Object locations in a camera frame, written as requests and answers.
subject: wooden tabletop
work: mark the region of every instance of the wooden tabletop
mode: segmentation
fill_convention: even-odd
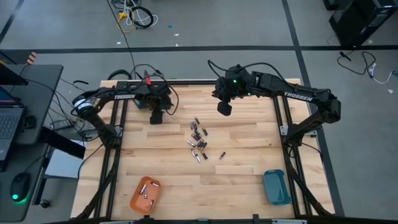
[[[299,79],[288,81],[300,83]],[[101,85],[111,87],[116,81],[102,81]],[[231,116],[223,116],[216,109],[219,100],[211,97],[214,85],[175,85],[174,88],[180,98],[178,110],[173,116],[164,114],[161,125],[150,125],[150,111],[139,111],[134,103],[129,103],[112,220],[143,217],[130,209],[129,201],[146,175],[162,184],[159,201],[150,214],[158,220],[243,219],[252,218],[253,214],[259,214],[260,218],[293,218],[291,204],[277,207],[267,201],[262,181],[267,170],[281,169],[286,174],[272,100],[255,96],[237,99],[231,103]],[[309,116],[305,102],[289,100],[289,105],[295,123]],[[100,113],[107,123],[112,106],[112,102],[108,103]],[[187,144],[187,139],[192,139],[190,122],[194,117],[209,134],[205,137],[209,159],[202,158],[201,163],[192,157]],[[305,136],[303,142],[318,147],[315,138]],[[85,157],[100,144],[100,141],[90,142]],[[319,153],[307,146],[299,147],[299,151],[308,188],[329,212],[334,212]],[[222,152],[226,155],[219,160]],[[104,149],[100,149],[82,167],[72,217],[84,209],[96,192],[103,156]],[[304,214],[297,184],[296,189]],[[106,192],[101,214],[105,212],[107,198]]]

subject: mouse with green light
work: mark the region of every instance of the mouse with green light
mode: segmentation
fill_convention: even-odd
[[[12,180],[10,186],[10,196],[13,201],[20,202],[24,200],[29,193],[30,175],[26,172],[17,174]]]

